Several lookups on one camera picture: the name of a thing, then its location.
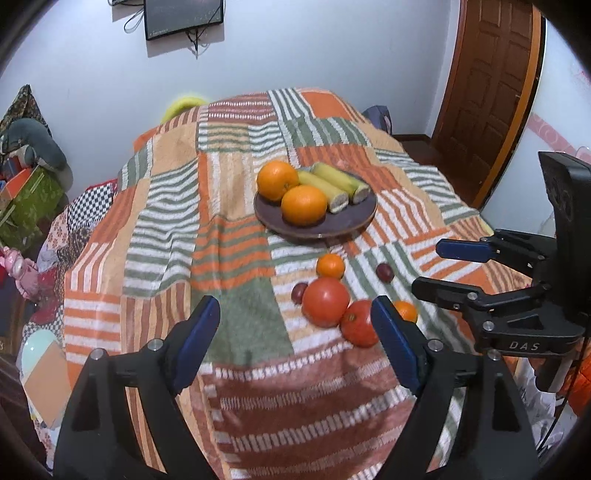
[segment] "baseboard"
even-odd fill
[[[392,135],[396,140],[399,142],[407,142],[407,141],[423,141],[426,143],[431,143],[431,137],[426,134],[394,134]]]

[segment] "door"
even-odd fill
[[[462,10],[455,76],[450,75],[433,142],[443,157],[443,174],[466,203],[479,207],[525,117],[541,20],[521,0],[463,0]]]

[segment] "dark wooden floor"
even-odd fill
[[[478,186],[454,172],[431,144],[425,140],[405,140],[400,143],[415,162],[421,165],[436,166],[445,175],[447,181],[452,184],[458,196],[467,204],[471,203],[478,192]]]

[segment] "striped blanket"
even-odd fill
[[[257,173],[275,158],[294,167],[323,161],[361,176],[378,197],[374,220],[364,231],[312,244],[266,230],[253,198]],[[413,279],[460,281],[489,293],[524,282],[494,262],[439,258],[441,238],[490,234],[478,211],[435,167],[415,163],[322,90],[272,90],[185,112],[127,162],[116,196],[113,185],[110,193],[97,188],[58,218],[42,252],[69,252],[57,256],[56,321],[70,382],[93,348],[136,351],[165,337],[203,295],[215,296],[221,326],[178,402],[220,478],[373,478],[413,407],[379,346],[354,348],[338,329],[310,325],[291,302],[293,286],[315,278],[325,252],[345,259],[353,300],[384,294],[411,301],[426,336],[457,351],[472,348],[463,321],[413,299]],[[88,211],[85,221],[73,220]],[[395,271],[391,284],[375,274],[384,261]],[[139,395],[131,389],[128,397],[144,458],[162,469]],[[458,393],[434,465],[445,458],[461,404]]]

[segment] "blue gripper pad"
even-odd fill
[[[435,247],[437,255],[452,260],[486,263],[494,258],[494,251],[486,242],[469,242],[442,238]]]
[[[195,320],[194,315],[199,316],[177,356],[176,373],[173,380],[175,392],[187,388],[195,380],[199,366],[201,366],[205,353],[220,324],[219,302],[209,296],[204,297],[202,301],[205,302],[203,307],[196,308],[188,319],[188,322],[191,322]]]
[[[428,374],[425,336],[413,322],[402,319],[386,296],[372,302],[371,321],[398,381],[417,395]]]

